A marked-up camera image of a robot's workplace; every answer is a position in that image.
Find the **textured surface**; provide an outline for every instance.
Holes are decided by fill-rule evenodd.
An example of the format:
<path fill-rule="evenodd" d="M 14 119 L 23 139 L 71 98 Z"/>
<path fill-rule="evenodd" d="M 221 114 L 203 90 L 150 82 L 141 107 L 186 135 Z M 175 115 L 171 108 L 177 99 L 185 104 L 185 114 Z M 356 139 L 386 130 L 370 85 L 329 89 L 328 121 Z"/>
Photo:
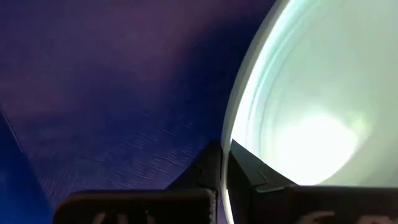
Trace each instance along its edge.
<path fill-rule="evenodd" d="M 220 138 L 271 5 L 0 1 L 0 103 L 50 206 L 85 189 L 162 189 L 181 174 Z"/>

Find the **bright light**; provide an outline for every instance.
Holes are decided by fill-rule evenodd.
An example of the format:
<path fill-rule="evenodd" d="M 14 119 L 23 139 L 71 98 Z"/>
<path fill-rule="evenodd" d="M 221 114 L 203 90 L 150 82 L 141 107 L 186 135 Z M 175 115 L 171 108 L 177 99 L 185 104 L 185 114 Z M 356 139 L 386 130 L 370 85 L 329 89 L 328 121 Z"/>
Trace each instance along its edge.
<path fill-rule="evenodd" d="M 276 169 L 301 185 L 331 177 L 350 159 L 358 137 L 332 116 L 308 116 L 276 131 Z"/>

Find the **white light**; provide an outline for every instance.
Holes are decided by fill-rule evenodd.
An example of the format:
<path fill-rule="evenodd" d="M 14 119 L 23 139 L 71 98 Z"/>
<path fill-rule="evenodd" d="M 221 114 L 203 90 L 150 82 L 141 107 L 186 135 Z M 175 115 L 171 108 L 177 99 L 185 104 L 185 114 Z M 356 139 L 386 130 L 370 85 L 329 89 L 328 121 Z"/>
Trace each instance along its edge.
<path fill-rule="evenodd" d="M 277 170 L 301 185 L 331 177 L 350 159 L 357 135 L 326 114 L 307 116 L 281 127 L 273 151 Z"/>

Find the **blue fabric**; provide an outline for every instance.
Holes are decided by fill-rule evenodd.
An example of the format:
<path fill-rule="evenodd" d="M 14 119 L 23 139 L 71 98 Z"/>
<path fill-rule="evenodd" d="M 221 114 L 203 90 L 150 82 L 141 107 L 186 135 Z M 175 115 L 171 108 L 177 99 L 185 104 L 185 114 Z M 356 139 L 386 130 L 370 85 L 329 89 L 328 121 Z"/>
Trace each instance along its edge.
<path fill-rule="evenodd" d="M 80 190 L 167 186 L 220 138 L 272 3 L 2 1 L 0 104 L 22 152 L 0 149 L 0 174 L 37 189 L 0 185 L 1 194 L 51 211 Z M 0 222 L 29 216 L 19 212 Z"/>

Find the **purple background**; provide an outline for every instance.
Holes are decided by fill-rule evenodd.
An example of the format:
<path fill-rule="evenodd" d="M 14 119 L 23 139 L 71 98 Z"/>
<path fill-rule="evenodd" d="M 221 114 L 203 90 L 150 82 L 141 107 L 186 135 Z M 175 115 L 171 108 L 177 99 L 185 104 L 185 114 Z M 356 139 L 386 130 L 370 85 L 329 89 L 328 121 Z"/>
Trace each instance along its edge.
<path fill-rule="evenodd" d="M 31 167 L 0 172 L 30 172 L 51 209 L 80 190 L 166 187 L 220 138 L 272 4 L 0 1 L 0 104 Z"/>

